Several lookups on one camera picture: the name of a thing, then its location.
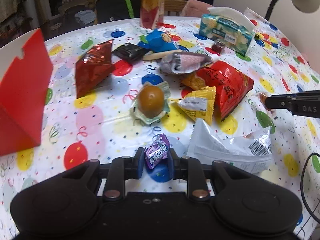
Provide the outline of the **yellow snack packet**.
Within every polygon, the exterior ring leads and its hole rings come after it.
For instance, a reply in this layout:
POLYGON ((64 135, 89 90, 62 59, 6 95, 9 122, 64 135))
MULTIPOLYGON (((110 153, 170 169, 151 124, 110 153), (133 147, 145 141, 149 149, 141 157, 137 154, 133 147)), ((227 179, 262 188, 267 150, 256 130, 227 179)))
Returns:
POLYGON ((196 121, 204 120, 208 125, 212 124, 214 114, 214 102, 216 87, 204 87, 187 94, 184 98, 175 100, 184 113, 196 121))

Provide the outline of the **brown egg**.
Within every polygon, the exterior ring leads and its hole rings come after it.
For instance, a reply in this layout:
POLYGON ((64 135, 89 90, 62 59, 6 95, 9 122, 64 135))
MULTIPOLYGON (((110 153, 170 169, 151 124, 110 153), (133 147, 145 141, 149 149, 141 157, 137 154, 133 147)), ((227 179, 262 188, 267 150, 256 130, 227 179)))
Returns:
POLYGON ((170 112, 170 97, 171 92, 166 81, 157 85, 146 82, 133 99, 130 112, 135 118, 150 125, 170 112))

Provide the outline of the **beige stick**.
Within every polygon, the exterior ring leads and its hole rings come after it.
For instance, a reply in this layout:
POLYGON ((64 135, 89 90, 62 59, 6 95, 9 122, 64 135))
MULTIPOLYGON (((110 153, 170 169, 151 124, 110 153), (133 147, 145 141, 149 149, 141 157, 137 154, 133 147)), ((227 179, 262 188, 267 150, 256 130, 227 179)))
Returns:
POLYGON ((170 50, 170 51, 164 51, 160 53, 151 53, 151 54, 146 54, 143 56, 142 60, 143 61, 152 61, 152 60, 158 60, 166 57, 167 55, 173 54, 175 52, 179 52, 181 50, 170 50))

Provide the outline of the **orange drink bottle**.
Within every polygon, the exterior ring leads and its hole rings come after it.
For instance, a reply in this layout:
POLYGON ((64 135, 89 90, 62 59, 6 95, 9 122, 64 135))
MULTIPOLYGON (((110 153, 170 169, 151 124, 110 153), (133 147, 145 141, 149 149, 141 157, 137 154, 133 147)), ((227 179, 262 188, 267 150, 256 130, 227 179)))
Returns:
POLYGON ((142 0, 140 7, 140 26, 157 29, 163 25, 165 0, 142 0))

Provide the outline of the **pink cloth on chair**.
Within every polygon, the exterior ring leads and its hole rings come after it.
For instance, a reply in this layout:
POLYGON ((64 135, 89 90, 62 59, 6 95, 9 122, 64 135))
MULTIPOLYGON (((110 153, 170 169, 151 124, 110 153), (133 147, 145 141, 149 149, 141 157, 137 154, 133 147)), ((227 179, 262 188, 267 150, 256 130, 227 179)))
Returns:
POLYGON ((208 14, 208 8, 212 5, 197 0, 188 0, 180 16, 182 17, 202 17, 203 14, 208 14))

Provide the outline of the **purple candy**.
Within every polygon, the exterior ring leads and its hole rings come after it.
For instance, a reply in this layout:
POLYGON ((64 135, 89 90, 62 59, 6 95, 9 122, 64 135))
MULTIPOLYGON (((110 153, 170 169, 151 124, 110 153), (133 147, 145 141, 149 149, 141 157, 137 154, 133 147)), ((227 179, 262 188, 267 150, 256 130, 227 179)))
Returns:
POLYGON ((155 166, 163 159, 168 158, 170 142, 165 134, 159 134, 155 137, 152 144, 145 149, 145 160, 149 169, 155 166))

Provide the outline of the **blue snack packet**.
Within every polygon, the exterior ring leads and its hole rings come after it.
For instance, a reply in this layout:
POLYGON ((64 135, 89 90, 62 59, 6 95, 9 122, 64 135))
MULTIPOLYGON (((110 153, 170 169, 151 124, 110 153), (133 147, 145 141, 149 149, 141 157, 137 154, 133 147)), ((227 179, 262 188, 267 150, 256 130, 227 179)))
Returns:
POLYGON ((172 38, 166 32, 158 29, 147 35, 146 40, 154 53, 178 50, 178 45, 172 38))

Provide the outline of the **large red snack bag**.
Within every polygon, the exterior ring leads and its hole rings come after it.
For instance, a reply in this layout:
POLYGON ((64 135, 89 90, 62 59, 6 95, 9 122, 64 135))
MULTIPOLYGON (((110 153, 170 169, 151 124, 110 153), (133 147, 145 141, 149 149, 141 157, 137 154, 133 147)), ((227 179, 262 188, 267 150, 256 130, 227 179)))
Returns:
POLYGON ((253 89, 254 81, 228 63, 217 61, 188 74, 182 84, 193 90, 215 87, 215 107, 224 120, 253 89))

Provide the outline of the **pink grey snack packet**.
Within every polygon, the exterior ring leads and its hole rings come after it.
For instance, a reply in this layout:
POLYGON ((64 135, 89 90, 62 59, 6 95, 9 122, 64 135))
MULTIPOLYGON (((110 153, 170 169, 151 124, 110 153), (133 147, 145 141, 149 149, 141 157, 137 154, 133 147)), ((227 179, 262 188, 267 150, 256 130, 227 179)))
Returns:
POLYGON ((171 75, 190 74, 214 63, 217 59, 205 54, 177 51, 165 56, 159 63, 159 68, 161 72, 171 75))

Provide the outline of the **small dark red packet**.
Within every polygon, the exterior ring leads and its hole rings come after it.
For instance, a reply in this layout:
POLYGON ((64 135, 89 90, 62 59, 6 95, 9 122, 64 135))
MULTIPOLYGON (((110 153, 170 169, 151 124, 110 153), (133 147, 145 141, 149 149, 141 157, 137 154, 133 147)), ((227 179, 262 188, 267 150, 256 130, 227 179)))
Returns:
POLYGON ((212 45, 212 50, 218 54, 221 54, 225 49, 225 44, 220 40, 216 40, 212 45))

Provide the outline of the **black snack packet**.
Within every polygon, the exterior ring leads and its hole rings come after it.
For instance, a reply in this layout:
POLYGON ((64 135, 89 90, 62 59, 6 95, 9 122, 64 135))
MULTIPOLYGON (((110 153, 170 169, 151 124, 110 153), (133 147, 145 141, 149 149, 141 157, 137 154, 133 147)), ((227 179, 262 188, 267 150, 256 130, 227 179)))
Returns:
POLYGON ((143 56, 150 52, 150 49, 135 44, 125 43, 112 51, 112 54, 128 63, 136 63, 142 60, 143 56))

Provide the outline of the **green tissue pack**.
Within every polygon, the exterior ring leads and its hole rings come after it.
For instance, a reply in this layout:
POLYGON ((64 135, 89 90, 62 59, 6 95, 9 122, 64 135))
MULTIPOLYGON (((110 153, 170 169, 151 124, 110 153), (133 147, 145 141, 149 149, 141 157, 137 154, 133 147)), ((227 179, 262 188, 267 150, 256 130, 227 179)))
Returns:
POLYGON ((199 34, 220 41, 227 48, 246 56, 255 37, 255 25, 241 12, 229 7, 211 7, 202 15, 199 34))

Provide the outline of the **balloon pattern tablecloth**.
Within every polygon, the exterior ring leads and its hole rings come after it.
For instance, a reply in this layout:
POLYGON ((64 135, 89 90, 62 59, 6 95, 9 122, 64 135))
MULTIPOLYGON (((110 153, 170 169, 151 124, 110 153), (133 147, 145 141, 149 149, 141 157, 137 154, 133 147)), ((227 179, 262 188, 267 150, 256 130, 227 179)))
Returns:
MULTIPOLYGON (((244 12, 256 26, 259 39, 246 56, 225 49, 221 60, 248 75, 253 89, 223 121, 214 119, 213 131, 222 139, 271 128, 272 160, 261 175, 294 193, 304 191, 309 206, 319 210, 319 120, 293 116, 287 110, 269 112, 253 94, 285 94, 319 89, 319 74, 290 40, 250 9, 244 12)), ((175 104, 170 113, 151 125, 130 113, 143 83, 166 81, 173 99, 189 93, 181 78, 159 70, 158 63, 130 65, 114 57, 115 71, 83 98, 75 94, 76 61, 93 45, 113 39, 117 48, 126 42, 145 45, 148 31, 139 20, 122 20, 78 29, 46 42, 53 74, 45 101, 41 145, 1 157, 1 239, 18 231, 10 214, 12 198, 21 190, 74 167, 98 159, 134 155, 158 134, 165 134, 178 155, 185 155, 194 122, 175 104)))

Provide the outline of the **white snack packet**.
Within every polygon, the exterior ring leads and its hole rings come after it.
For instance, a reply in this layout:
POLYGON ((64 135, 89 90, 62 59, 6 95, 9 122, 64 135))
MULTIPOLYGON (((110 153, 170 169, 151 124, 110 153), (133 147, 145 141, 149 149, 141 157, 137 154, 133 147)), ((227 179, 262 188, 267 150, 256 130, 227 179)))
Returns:
POLYGON ((198 118, 187 156, 199 159, 203 164, 218 160, 249 173, 260 173, 268 169, 272 160, 271 128, 221 139, 204 120, 198 118))

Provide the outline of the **dark red foil bag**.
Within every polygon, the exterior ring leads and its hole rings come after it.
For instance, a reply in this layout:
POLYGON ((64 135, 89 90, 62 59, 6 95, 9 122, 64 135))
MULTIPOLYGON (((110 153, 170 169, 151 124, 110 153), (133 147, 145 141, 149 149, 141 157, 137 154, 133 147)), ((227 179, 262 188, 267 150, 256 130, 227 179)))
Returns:
POLYGON ((116 68, 112 63, 113 39, 97 44, 76 62, 76 97, 86 96, 116 68))

